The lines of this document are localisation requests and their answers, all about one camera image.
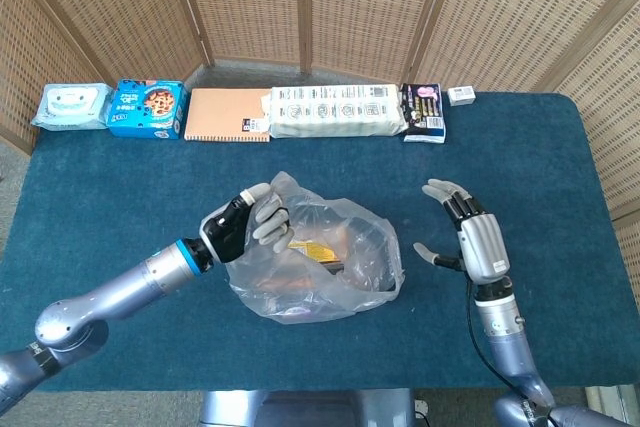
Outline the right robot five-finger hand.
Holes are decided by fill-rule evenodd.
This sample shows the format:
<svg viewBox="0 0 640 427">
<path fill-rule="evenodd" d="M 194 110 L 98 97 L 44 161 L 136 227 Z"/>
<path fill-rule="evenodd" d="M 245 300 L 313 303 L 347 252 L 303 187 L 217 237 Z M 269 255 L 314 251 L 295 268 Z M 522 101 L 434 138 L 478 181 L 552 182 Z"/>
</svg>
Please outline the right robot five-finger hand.
<svg viewBox="0 0 640 427">
<path fill-rule="evenodd" d="M 450 181 L 429 179 L 422 191 L 437 200 L 448 214 L 456 229 L 461 254 L 445 256 L 422 243 L 414 243 L 416 253 L 434 266 L 464 272 L 476 285 L 487 285 L 506 276 L 510 261 L 495 215 L 467 190 Z"/>
</svg>

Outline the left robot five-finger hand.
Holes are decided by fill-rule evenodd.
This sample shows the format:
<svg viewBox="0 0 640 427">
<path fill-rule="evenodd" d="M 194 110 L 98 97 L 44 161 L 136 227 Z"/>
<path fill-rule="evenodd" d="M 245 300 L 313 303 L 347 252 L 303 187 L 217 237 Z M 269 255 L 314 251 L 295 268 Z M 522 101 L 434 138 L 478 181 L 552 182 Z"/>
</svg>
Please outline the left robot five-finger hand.
<svg viewBox="0 0 640 427">
<path fill-rule="evenodd" d="M 259 183 L 201 221 L 199 236 L 215 261 L 228 263 L 244 254 L 250 218 L 256 222 L 252 238 L 275 253 L 285 250 L 294 237 L 282 198 L 269 183 Z"/>
</svg>

